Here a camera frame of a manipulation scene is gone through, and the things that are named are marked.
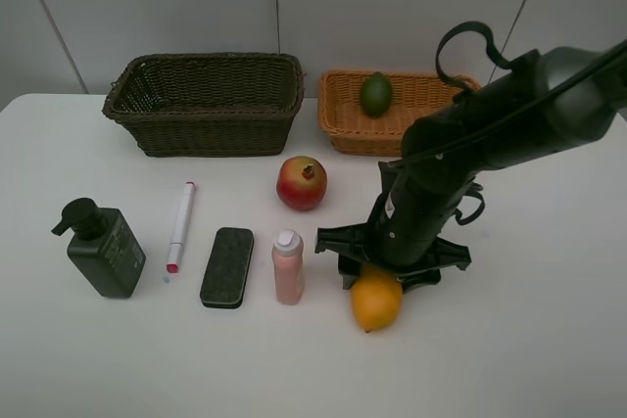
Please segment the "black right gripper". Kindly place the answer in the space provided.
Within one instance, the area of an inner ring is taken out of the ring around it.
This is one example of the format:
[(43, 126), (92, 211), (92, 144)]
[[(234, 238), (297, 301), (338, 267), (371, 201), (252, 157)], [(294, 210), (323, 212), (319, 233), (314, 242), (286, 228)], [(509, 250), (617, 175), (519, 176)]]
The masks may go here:
[(367, 268), (378, 268), (400, 282), (403, 292), (437, 285), (441, 270), (465, 270), (471, 263), (468, 247), (439, 237), (415, 240), (398, 232), (377, 233), (367, 223), (337, 228), (319, 228), (315, 251), (338, 255), (342, 287), (350, 289)]

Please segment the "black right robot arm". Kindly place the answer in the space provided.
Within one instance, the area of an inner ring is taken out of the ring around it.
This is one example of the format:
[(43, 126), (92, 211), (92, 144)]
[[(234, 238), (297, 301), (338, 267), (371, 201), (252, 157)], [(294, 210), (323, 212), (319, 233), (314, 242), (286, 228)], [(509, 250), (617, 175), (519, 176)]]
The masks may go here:
[(405, 291), (435, 285), (444, 268), (471, 262), (468, 248), (444, 240), (441, 230), (450, 219), (473, 221), (458, 206), (481, 198), (480, 172), (598, 141), (625, 106), (624, 44), (521, 56), (508, 75), (417, 119), (401, 157), (379, 164), (381, 191), (367, 221), (319, 229), (314, 249), (338, 256), (345, 288), (366, 266), (390, 273)]

